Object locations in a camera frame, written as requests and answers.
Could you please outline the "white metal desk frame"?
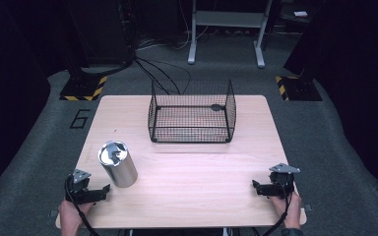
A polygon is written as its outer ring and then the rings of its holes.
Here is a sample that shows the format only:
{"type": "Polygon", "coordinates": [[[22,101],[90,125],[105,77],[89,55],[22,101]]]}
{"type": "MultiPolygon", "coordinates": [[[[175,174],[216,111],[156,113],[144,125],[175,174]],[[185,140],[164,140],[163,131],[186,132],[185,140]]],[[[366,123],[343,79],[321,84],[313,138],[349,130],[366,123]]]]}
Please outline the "white metal desk frame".
{"type": "Polygon", "coordinates": [[[257,66],[260,69],[265,67],[263,56],[262,41],[266,31],[270,10],[273,0],[265,0],[266,7],[262,13],[245,12],[220,12],[220,11],[201,11],[197,9],[197,0],[192,0],[192,28],[191,43],[187,62],[193,65],[196,61],[197,50],[197,26],[212,27],[233,27],[258,29],[258,38],[253,42],[257,66]]]}

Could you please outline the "black cabinet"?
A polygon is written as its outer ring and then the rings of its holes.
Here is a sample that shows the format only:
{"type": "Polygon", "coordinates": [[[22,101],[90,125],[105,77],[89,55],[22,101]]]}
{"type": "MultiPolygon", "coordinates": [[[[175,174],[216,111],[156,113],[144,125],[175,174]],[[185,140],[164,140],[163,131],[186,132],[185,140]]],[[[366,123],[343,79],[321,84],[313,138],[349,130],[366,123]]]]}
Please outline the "black cabinet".
{"type": "Polygon", "coordinates": [[[128,67],[134,54],[123,0],[66,0],[89,66],[128,67]]]}

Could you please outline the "silver metal cylinder can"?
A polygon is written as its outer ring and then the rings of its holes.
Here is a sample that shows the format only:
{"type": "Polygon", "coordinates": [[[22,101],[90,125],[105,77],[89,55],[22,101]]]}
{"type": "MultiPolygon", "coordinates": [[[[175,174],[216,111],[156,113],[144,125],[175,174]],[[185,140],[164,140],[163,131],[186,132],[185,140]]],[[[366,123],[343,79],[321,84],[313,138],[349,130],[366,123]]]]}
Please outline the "silver metal cylinder can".
{"type": "Polygon", "coordinates": [[[127,188],[137,181],[137,169],[124,143],[120,141],[106,142],[99,150],[97,157],[116,187],[127,188]]]}

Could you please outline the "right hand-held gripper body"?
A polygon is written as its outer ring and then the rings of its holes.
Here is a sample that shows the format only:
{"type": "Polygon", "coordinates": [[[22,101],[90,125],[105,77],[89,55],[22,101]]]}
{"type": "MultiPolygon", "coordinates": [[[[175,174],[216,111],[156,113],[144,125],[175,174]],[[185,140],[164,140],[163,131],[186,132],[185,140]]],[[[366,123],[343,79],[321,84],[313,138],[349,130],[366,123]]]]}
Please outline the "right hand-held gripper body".
{"type": "Polygon", "coordinates": [[[299,173],[300,169],[280,163],[271,167],[270,170],[270,179],[272,182],[271,195],[278,196],[281,199],[286,198],[294,191],[294,175],[299,173]]]}

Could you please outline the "black yellow striped stand base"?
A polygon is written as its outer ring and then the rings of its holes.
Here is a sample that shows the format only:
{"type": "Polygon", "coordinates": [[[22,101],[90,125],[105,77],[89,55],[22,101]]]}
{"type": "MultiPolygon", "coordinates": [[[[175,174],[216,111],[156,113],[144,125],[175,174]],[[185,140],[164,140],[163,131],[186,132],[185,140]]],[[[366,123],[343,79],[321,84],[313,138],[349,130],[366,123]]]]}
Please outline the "black yellow striped stand base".
{"type": "Polygon", "coordinates": [[[107,77],[93,76],[90,76],[81,82],[69,79],[65,87],[61,90],[59,99],[70,101],[97,100],[106,80],[107,77]]]}
{"type": "Polygon", "coordinates": [[[322,97],[313,82],[303,82],[297,77],[276,76],[282,99],[285,101],[321,101],[322,97]]]}

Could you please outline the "person's right hand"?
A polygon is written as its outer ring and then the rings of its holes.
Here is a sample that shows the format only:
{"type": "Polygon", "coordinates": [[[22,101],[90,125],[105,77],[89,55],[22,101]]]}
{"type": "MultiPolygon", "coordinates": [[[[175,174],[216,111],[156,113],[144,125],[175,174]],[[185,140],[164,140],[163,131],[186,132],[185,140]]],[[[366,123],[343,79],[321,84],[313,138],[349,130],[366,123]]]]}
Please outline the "person's right hand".
{"type": "Polygon", "coordinates": [[[291,193],[289,197],[282,200],[278,197],[270,197],[278,216],[282,216],[286,211],[287,215],[283,221],[285,228],[300,228],[300,214],[301,214],[301,197],[295,192],[291,193]]]}

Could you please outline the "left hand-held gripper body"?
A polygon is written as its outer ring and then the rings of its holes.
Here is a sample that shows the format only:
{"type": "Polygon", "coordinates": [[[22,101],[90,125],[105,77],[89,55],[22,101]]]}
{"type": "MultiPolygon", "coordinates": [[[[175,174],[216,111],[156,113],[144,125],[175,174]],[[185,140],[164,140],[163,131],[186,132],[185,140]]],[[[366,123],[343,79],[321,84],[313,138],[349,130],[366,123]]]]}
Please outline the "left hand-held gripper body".
{"type": "Polygon", "coordinates": [[[75,169],[65,180],[65,199],[78,205],[94,203],[95,198],[88,189],[90,183],[89,172],[75,169]]]}

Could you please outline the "person's left hand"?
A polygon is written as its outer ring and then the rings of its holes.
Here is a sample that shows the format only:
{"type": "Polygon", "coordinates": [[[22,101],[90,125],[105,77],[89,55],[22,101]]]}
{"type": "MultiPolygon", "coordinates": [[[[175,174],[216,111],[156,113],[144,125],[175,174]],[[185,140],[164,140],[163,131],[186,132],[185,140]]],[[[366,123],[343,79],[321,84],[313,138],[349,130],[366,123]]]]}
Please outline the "person's left hand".
{"type": "Polygon", "coordinates": [[[80,230],[83,220],[75,206],[66,200],[63,200],[59,206],[60,230],[80,230]]]}

